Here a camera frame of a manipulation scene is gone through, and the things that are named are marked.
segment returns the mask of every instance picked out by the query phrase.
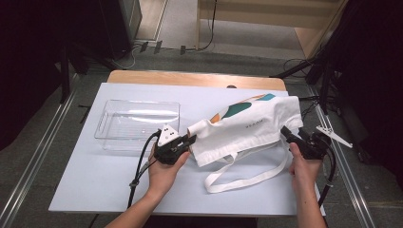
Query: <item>human hand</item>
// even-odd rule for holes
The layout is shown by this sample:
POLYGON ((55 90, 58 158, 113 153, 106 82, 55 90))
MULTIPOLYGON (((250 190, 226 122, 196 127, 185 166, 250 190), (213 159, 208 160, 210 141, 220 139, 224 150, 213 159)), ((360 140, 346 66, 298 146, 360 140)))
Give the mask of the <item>human hand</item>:
POLYGON ((154 158, 155 144, 148 157, 148 162, 152 165, 148 168, 149 186, 147 195, 153 198, 162 199, 163 196, 171 189, 176 179, 178 171, 186 163, 190 153, 188 151, 181 154, 175 164, 162 164, 154 158))
POLYGON ((288 171, 293 176, 293 189, 297 196, 315 191, 315 180, 322 160, 305 160, 296 143, 290 143, 293 162, 288 171))

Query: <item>person's wrist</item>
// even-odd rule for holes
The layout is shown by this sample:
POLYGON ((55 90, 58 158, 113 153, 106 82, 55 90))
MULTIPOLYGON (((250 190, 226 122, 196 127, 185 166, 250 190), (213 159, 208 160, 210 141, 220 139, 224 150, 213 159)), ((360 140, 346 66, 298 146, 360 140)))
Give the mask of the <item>person's wrist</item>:
POLYGON ((297 198, 300 198, 300 199, 315 198, 316 196, 317 196, 317 193, 315 192, 314 185, 300 186, 300 188, 297 191, 297 198))
POLYGON ((144 195, 144 197, 145 198, 147 198, 148 200, 152 200, 152 201, 154 201, 154 202, 157 202, 157 203, 159 203, 162 199, 163 199, 163 197, 165 196, 165 192, 162 192, 162 191, 158 191, 158 190, 153 190, 153 189, 148 189, 146 192, 145 192, 145 195, 144 195))

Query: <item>transparent tray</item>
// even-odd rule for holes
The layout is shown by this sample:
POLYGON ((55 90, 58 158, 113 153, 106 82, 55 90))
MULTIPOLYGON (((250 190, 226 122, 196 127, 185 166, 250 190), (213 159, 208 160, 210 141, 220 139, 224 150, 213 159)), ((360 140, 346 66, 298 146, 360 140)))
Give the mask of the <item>transparent tray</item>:
MULTIPOLYGON (((142 151, 147 139, 169 124, 179 130, 180 104, 109 100, 95 131, 105 150, 142 151)), ((149 150, 156 138, 150 142, 149 150)))

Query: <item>white tote bag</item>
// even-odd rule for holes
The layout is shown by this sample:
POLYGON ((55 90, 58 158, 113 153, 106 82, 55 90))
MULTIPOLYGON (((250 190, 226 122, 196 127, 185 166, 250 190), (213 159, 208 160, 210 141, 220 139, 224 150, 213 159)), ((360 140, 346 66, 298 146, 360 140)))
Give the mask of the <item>white tote bag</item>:
POLYGON ((280 130, 302 127, 298 97, 259 95, 229 105, 211 120, 201 120, 188 127, 190 136, 197 135, 190 146, 199 167, 212 162, 224 162, 221 169, 211 173, 204 185, 209 193, 237 189, 273 178, 284 169, 288 149, 278 167, 248 180, 234 180, 225 184, 214 182, 236 161, 263 149, 283 143, 280 130))

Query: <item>table surface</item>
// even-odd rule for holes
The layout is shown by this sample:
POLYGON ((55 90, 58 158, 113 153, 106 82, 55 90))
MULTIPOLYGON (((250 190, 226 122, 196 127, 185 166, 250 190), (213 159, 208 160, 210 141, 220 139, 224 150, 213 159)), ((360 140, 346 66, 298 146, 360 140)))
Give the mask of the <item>table surface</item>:
MULTIPOLYGON (((104 150, 94 138, 106 101, 117 99, 178 102, 181 104, 179 132, 185 134, 189 125, 201 119, 209 119, 223 107, 268 92, 277 96, 288 96, 280 79, 161 71, 113 71, 108 83, 100 87, 49 211, 112 213, 125 210, 130 192, 128 184, 134 177, 139 158, 138 154, 132 151, 104 150), (192 83, 189 78, 195 80, 193 86, 190 86, 192 83), (224 88, 228 84, 236 87, 273 86, 279 90, 224 88)), ((221 181, 250 178, 275 168, 283 153, 283 148, 274 147, 246 157, 233 165, 221 181)), ((209 173, 221 166, 221 163, 213 163, 198 167, 194 159, 190 158, 154 214, 243 217, 296 214, 295 195, 291 187, 291 177, 286 169, 274 178, 250 187, 209 194, 203 186, 203 181, 209 173)), ((144 194, 147 185, 148 176, 144 173, 136 189, 134 201, 144 194)))

